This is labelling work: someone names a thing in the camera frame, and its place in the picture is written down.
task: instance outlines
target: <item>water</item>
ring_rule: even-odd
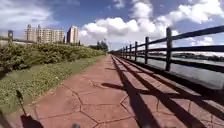
[[[181,59],[181,58],[172,58],[172,59],[224,66],[223,62],[213,62],[213,61],[207,61],[207,60],[194,60],[194,59]],[[144,58],[137,58],[137,61],[144,62]],[[162,69],[165,69],[165,66],[166,66],[165,62],[152,60],[152,59],[148,59],[148,64],[162,68]],[[182,66],[182,65],[178,65],[178,64],[171,64],[170,71],[175,72],[177,74],[181,74],[183,76],[187,76],[190,78],[198,79],[198,80],[204,81],[206,83],[209,83],[212,85],[212,87],[209,87],[209,88],[221,89],[224,86],[224,74],[219,73],[219,72],[213,72],[213,71],[205,70],[205,69],[187,67],[187,66]]]

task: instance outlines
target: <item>bush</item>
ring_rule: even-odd
[[[32,65],[74,61],[103,54],[102,51],[84,46],[9,44],[0,47],[0,67],[5,70],[20,70],[30,68]]]

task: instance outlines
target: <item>apartment building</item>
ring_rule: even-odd
[[[24,32],[25,40],[34,41],[38,43],[57,43],[64,41],[64,31],[53,30],[48,28],[31,27],[29,24]]]
[[[79,42],[79,29],[76,26],[72,26],[67,32],[67,42],[68,43],[78,43]]]

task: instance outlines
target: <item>red brick pavement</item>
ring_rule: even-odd
[[[224,127],[223,106],[111,56],[63,81],[25,109],[44,128]],[[19,110],[8,116],[13,127],[22,127],[21,114]]]

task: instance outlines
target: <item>fence rail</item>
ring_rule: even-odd
[[[135,42],[134,46],[130,45],[129,47],[122,48],[116,51],[115,54],[118,54],[122,57],[129,58],[129,59],[131,59],[131,57],[134,57],[135,61],[137,61],[137,57],[144,58],[145,64],[148,64],[148,59],[164,61],[166,62],[166,67],[165,67],[166,71],[170,71],[171,64],[179,64],[183,66],[201,68],[201,69],[206,69],[210,71],[224,73],[224,67],[220,65],[189,62],[189,61],[176,60],[171,58],[172,52],[224,52],[224,45],[192,46],[192,47],[176,47],[176,48],[172,47],[173,40],[180,40],[180,39],[186,39],[190,37],[197,37],[197,36],[203,36],[203,35],[209,35],[209,34],[217,34],[222,32],[224,32],[224,26],[207,28],[203,30],[198,30],[194,32],[188,32],[188,33],[172,36],[171,28],[167,28],[165,38],[149,42],[149,37],[146,37],[144,44],[138,45],[138,42]],[[166,48],[149,49],[150,45],[158,44],[162,42],[166,42],[166,46],[167,46]],[[138,50],[138,48],[142,46],[144,46],[145,48],[142,50]],[[150,56],[149,54],[150,52],[161,52],[161,51],[166,52],[166,56],[164,56],[165,58]]]

